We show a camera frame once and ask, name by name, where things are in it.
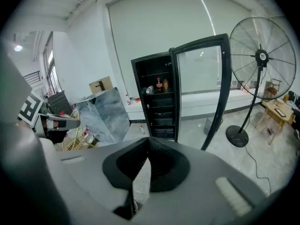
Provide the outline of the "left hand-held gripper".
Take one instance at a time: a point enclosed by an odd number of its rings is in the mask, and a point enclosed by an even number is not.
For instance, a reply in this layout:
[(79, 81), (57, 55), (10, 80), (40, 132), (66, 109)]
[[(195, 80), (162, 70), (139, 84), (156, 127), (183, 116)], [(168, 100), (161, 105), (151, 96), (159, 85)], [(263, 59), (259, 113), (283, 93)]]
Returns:
[(58, 116), (48, 112), (41, 113), (46, 109), (45, 101), (36, 93), (31, 92), (23, 104), (18, 118), (26, 122), (36, 136), (49, 140), (63, 140), (67, 131), (78, 128), (81, 124), (79, 119)]

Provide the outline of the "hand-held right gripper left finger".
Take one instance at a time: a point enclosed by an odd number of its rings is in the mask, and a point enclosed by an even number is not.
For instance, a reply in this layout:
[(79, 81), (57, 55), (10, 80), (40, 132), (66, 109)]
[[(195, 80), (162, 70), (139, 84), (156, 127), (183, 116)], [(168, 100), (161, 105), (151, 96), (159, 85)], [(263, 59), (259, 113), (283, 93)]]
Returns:
[(93, 149), (55, 152), (55, 186), (70, 225), (150, 225), (141, 211), (133, 215), (132, 179), (117, 166), (118, 157), (137, 153), (147, 138)]

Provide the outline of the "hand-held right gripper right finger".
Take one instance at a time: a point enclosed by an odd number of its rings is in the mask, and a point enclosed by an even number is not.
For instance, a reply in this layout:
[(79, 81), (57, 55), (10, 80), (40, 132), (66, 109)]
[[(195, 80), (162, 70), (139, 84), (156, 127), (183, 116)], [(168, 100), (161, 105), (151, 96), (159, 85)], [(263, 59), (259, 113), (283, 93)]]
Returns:
[(213, 154), (151, 137), (148, 158), (141, 225), (251, 225), (264, 210), (264, 192)]

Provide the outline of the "dark metal cabinet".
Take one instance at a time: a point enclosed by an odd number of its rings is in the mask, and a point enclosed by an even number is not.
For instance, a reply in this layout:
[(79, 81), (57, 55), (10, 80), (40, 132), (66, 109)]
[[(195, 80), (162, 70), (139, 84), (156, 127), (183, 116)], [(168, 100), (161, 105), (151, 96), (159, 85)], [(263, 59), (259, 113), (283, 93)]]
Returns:
[(55, 115), (60, 115), (62, 113), (65, 113), (66, 115), (72, 114), (73, 110), (67, 100), (64, 90), (50, 96), (47, 99), (47, 101), (53, 114)]

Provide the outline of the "grey waste bin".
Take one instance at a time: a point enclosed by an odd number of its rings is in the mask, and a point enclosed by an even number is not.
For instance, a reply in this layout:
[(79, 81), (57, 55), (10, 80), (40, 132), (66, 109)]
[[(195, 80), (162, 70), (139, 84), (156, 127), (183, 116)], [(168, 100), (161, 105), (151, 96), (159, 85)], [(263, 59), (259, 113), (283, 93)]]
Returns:
[[(213, 117), (208, 117), (208, 118), (206, 119), (205, 126), (204, 126), (204, 129), (203, 129), (203, 132), (204, 132), (206, 135), (208, 135), (208, 133), (209, 133), (209, 131), (210, 131), (210, 129), (211, 129), (213, 120), (214, 120)], [(222, 123), (223, 123), (223, 118), (221, 118), (221, 122), (220, 122), (219, 126), (217, 127), (216, 132), (219, 130), (219, 128), (220, 128), (220, 126), (221, 126)]]

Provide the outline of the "brown cardboard box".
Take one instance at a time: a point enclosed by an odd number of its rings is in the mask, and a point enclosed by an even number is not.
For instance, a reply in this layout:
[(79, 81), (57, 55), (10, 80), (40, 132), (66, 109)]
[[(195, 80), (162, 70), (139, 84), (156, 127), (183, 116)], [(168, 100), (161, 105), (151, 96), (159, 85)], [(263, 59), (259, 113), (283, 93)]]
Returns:
[[(110, 79), (109, 76), (108, 76), (108, 77), (105, 77), (105, 78), (102, 78), (102, 79), (99, 79), (99, 80), (102, 81), (105, 90), (113, 89), (113, 85), (112, 85), (112, 82), (111, 82), (111, 79)], [(92, 82), (92, 83), (89, 84), (92, 94), (96, 94), (96, 93), (98, 93), (98, 92), (102, 92), (102, 91), (99, 89), (99, 87), (96, 87), (96, 86), (98, 85), (98, 81), (99, 81), (99, 80), (97, 80), (97, 81)]]

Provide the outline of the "black balcony railing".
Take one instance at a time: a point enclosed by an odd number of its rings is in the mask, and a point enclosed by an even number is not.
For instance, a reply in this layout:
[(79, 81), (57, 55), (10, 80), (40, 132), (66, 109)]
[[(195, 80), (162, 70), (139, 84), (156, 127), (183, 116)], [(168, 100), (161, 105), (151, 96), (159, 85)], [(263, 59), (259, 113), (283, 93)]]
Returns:
[(34, 85), (41, 81), (40, 71), (30, 73), (24, 76), (24, 79), (29, 85)]

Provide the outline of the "light wooden side table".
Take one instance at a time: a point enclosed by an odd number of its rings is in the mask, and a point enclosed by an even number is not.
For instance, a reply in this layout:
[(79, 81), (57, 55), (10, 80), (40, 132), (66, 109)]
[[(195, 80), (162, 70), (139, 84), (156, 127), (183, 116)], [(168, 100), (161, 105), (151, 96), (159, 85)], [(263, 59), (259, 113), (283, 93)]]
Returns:
[[(279, 131), (284, 128), (284, 125), (288, 123), (291, 125), (295, 121), (295, 114), (293, 113), (293, 110), (286, 105), (286, 103), (281, 103), (280, 105), (277, 105), (277, 102), (270, 101), (265, 103), (265, 112), (263, 113), (261, 119), (258, 121), (256, 124), (255, 128), (259, 128), (263, 124), (263, 120), (265, 118), (271, 118), (273, 119), (276, 124), (276, 130), (275, 132), (271, 135), (272, 139), (268, 142), (269, 145), (272, 145), (274, 139), (278, 136)], [(280, 117), (275, 111), (275, 108), (279, 108), (285, 115), (285, 118)]]

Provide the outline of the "wooden frame chair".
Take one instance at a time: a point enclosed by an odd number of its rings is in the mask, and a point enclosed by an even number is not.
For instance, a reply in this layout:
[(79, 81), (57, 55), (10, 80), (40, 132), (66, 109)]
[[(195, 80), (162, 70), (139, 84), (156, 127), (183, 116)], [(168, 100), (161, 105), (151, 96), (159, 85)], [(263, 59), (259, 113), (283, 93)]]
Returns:
[(271, 100), (281, 96), (280, 94), (281, 82), (282, 81), (278, 79), (271, 79), (270, 81), (266, 82), (265, 91), (264, 91), (265, 100)]

